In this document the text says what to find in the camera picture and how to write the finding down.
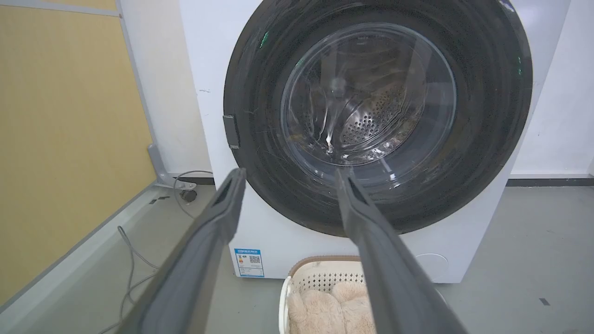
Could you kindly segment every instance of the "washing machine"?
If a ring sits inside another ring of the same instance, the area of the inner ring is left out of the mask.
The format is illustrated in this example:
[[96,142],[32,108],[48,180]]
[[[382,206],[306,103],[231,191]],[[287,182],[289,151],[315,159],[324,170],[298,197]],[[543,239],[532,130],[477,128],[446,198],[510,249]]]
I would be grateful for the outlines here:
[[569,2],[182,0],[215,183],[248,171],[235,274],[285,278],[307,257],[357,255],[340,168],[434,282],[460,282]]

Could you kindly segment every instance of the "gray floor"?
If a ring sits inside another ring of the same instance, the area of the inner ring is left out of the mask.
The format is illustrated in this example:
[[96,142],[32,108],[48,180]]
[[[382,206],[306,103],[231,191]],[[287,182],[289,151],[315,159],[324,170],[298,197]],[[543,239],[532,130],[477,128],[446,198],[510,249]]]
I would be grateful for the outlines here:
[[[214,188],[201,186],[199,192],[188,206],[193,213]],[[159,264],[189,223],[167,198],[153,204],[128,235]],[[463,282],[438,289],[470,333],[594,333],[593,238],[594,189],[506,188]],[[133,282],[152,272],[137,263]],[[29,332],[94,334],[117,321],[129,266],[120,242]],[[236,278],[224,254],[207,333],[278,333],[281,284]]]

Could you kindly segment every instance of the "laundry basket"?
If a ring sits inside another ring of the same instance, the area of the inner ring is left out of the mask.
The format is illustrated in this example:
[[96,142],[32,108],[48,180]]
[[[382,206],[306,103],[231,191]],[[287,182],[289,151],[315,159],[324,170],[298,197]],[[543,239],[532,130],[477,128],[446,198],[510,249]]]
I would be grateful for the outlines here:
[[338,282],[365,283],[363,267],[357,256],[315,256],[294,265],[280,290],[279,332],[289,334],[287,297],[294,291],[330,292]]

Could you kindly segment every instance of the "metal bracket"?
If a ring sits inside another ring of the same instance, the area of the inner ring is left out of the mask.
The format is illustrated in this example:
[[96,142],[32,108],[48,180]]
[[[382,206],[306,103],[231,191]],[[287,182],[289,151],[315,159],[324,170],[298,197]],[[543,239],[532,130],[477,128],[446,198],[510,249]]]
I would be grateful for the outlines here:
[[[150,160],[153,163],[154,173],[157,175],[157,183],[155,185],[163,188],[173,188],[175,178],[165,170],[165,164],[163,163],[161,152],[157,145],[151,144],[148,146],[147,150],[149,153],[148,156],[150,156]],[[175,188],[177,190],[193,190],[196,188],[196,184],[178,181]]]

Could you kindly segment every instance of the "stainless steel drum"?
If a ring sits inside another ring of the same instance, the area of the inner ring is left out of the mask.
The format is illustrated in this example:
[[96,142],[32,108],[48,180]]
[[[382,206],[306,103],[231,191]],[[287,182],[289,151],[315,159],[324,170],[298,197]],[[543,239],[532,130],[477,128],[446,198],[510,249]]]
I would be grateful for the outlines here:
[[[400,168],[402,176],[442,144],[454,96],[447,63],[422,36],[389,23],[350,26],[319,41],[290,74],[281,101],[286,149],[318,177],[337,165],[373,162],[381,170],[372,174],[390,175]],[[386,159],[423,119],[424,131],[431,129],[413,140],[419,156],[391,166]],[[359,178],[361,173],[365,168],[359,168]]]

